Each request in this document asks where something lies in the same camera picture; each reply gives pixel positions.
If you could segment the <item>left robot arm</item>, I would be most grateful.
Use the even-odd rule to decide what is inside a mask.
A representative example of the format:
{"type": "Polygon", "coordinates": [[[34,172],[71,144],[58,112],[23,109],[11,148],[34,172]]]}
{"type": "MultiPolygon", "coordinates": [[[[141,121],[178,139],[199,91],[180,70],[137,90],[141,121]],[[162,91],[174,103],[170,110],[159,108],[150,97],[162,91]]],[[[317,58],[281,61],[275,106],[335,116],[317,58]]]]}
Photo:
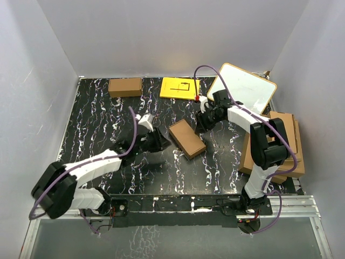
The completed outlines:
{"type": "Polygon", "coordinates": [[[49,164],[31,191],[34,206],[40,207],[51,219],[61,217],[69,209],[91,209],[99,215],[108,214],[112,203],[107,193],[100,188],[84,189],[83,184],[129,166],[142,153],[161,152],[171,145],[157,127],[150,131],[139,126],[133,135],[133,140],[122,138],[88,159],[49,164]]]}

